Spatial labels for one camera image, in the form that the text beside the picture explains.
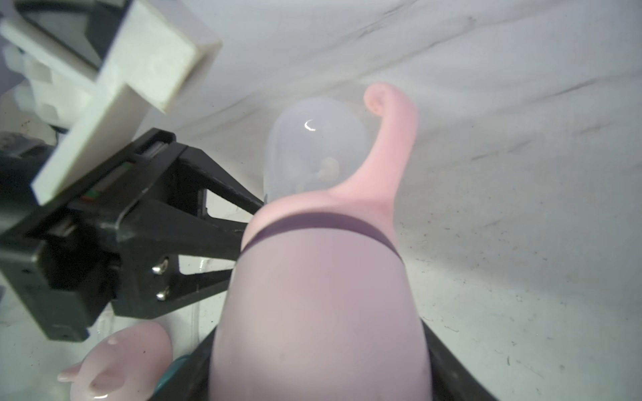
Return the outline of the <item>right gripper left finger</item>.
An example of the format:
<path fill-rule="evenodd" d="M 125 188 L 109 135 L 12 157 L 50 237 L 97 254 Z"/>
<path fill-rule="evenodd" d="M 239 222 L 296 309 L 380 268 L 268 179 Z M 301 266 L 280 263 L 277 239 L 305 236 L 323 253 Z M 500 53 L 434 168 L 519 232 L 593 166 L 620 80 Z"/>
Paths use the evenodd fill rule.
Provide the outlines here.
<path fill-rule="evenodd" d="M 150 401 L 209 400 L 209 369 L 215 336 L 216 329 L 213 329 L 177 372 L 150 397 Z"/>

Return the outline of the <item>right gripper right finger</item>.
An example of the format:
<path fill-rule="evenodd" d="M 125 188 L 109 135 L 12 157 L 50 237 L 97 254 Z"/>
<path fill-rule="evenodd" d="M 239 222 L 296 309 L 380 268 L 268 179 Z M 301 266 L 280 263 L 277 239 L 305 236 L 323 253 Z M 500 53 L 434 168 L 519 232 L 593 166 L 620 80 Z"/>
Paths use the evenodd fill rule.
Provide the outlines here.
<path fill-rule="evenodd" d="M 444 342 L 422 322 L 431 360 L 432 399 L 436 401 L 497 401 L 464 367 Z"/>

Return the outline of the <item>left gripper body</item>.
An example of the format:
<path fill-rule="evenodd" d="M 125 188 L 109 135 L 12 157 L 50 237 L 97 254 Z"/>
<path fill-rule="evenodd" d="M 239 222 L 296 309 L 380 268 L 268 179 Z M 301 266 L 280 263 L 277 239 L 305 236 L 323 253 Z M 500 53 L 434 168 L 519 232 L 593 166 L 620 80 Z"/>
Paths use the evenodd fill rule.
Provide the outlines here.
<path fill-rule="evenodd" d="M 1 272 L 44 335 L 83 342 L 106 307 L 136 319 L 173 312 L 175 135 L 148 131 L 40 205 L 30 182 L 52 152 L 42 140 L 1 135 Z"/>

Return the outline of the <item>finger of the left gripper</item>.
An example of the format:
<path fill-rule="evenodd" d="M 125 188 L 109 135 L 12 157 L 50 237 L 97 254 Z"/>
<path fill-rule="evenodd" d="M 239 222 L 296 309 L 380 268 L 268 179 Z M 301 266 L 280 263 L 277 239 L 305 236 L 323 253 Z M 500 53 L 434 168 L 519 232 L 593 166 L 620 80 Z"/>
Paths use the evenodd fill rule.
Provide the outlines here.
<path fill-rule="evenodd" d="M 115 314 L 154 319 L 226 291 L 230 269 L 185 274 L 179 257 L 235 262 L 245 227 L 207 214 L 193 216 L 158 200 L 136 205 L 116 232 Z"/>
<path fill-rule="evenodd" d="M 209 190 L 252 215 L 263 206 L 258 197 L 203 150 L 187 147 L 177 161 L 177 183 L 182 190 Z"/>

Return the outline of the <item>purple nipple collar back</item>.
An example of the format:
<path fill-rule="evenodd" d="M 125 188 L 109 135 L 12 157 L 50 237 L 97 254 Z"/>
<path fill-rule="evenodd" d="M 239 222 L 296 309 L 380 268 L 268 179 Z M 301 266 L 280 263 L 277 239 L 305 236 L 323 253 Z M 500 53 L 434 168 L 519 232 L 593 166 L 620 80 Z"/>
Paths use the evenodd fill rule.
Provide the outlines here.
<path fill-rule="evenodd" d="M 330 212 L 307 212 L 284 217 L 259 230 L 241 252 L 242 260 L 314 266 L 337 262 L 401 260 L 391 240 L 356 217 Z"/>

